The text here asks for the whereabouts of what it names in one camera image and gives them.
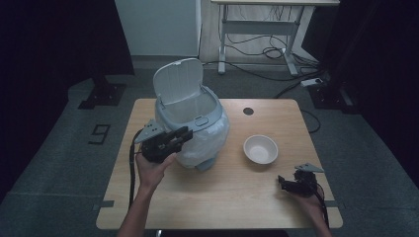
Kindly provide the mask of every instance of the metal bracket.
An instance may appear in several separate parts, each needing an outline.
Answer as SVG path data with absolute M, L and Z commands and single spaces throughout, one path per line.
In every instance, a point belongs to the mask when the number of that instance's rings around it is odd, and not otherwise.
M 140 143 L 144 140 L 148 140 L 153 138 L 156 135 L 159 135 L 164 132 L 163 127 L 154 119 L 151 119 L 148 124 L 145 125 L 142 132 L 138 135 L 135 139 L 135 143 Z
M 313 165 L 311 165 L 310 163 L 305 163 L 299 166 L 295 166 L 296 169 L 298 170 L 302 170 L 305 172 L 315 172 L 315 173 L 324 173 L 323 169 L 317 168 Z

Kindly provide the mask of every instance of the wrist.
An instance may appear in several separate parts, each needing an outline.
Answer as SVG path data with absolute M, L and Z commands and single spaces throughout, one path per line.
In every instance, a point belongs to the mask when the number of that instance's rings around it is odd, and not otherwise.
M 140 185 L 138 188 L 137 197 L 150 199 L 154 194 L 154 189 L 144 185 Z
M 319 207 L 313 207 L 311 208 L 308 212 L 308 216 L 310 217 L 310 219 L 314 222 L 314 221 L 323 221 L 324 222 L 324 216 L 323 216 L 323 211 L 321 210 L 320 206 Z

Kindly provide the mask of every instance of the black stand base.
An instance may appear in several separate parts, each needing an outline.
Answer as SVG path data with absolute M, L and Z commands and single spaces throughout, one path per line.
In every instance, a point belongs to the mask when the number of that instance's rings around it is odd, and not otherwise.
M 341 110 L 344 114 L 358 114 L 357 105 L 345 87 L 331 95 L 327 87 L 308 87 L 314 106 L 320 110 Z
M 79 110 L 93 110 L 96 106 L 117 106 L 120 103 L 125 84 L 109 84 L 110 89 L 107 92 L 95 87 L 90 93 L 87 101 L 83 101 L 78 107 Z

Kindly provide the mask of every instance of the white bowl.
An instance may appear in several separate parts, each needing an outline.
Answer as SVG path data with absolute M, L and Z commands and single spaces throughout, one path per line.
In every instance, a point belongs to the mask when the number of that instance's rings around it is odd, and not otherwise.
M 269 164 L 278 157 L 278 146 L 265 135 L 252 135 L 243 144 L 246 156 L 258 164 Z

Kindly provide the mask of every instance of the white desk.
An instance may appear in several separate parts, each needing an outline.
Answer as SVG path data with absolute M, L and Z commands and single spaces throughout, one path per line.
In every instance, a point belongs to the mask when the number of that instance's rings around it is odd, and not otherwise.
M 221 46 L 219 47 L 218 73 L 225 73 L 225 35 L 244 34 L 244 35 L 276 35 L 289 36 L 290 40 L 287 47 L 283 48 L 284 58 L 289 68 L 290 74 L 296 76 L 295 65 L 291 55 L 293 42 L 298 31 L 299 23 L 305 6 L 338 6 L 339 0 L 211 0 L 223 6 L 221 24 Z M 294 22 L 277 21 L 230 21 L 227 19 L 228 5 L 283 5 L 297 6 L 298 14 Z

